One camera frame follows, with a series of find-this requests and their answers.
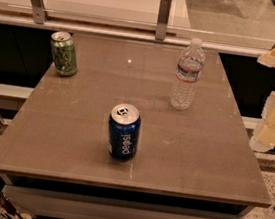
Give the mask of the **middle metal railing bracket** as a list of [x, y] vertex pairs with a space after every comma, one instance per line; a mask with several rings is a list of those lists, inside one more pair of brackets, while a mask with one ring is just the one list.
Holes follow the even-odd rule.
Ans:
[[167, 33], [172, 0], [160, 0], [155, 38], [163, 41]]

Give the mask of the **left metal railing bracket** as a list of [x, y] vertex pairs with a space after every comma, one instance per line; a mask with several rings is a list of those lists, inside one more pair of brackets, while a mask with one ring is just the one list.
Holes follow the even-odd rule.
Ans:
[[44, 7], [44, 0], [30, 0], [32, 7], [33, 20], [36, 24], [45, 24], [48, 19], [47, 12]]

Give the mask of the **green soda can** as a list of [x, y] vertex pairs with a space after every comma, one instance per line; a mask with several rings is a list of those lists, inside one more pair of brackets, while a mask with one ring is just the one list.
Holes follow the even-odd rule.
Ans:
[[71, 34], [66, 31], [51, 35], [51, 53], [58, 75], [72, 76], [77, 72], [75, 43]]

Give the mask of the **blue pepsi can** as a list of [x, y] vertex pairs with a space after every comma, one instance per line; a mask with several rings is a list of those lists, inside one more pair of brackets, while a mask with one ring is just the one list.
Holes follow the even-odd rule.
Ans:
[[129, 160], [136, 154], [141, 118], [138, 109], [130, 104], [115, 106], [109, 115], [109, 151], [113, 158]]

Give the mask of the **clear plastic water bottle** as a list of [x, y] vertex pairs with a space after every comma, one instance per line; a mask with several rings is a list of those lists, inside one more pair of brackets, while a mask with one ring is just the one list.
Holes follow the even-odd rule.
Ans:
[[171, 106], [177, 110], [187, 109], [194, 98], [195, 86], [206, 60], [202, 45], [201, 39], [193, 38], [178, 59], [170, 96]]

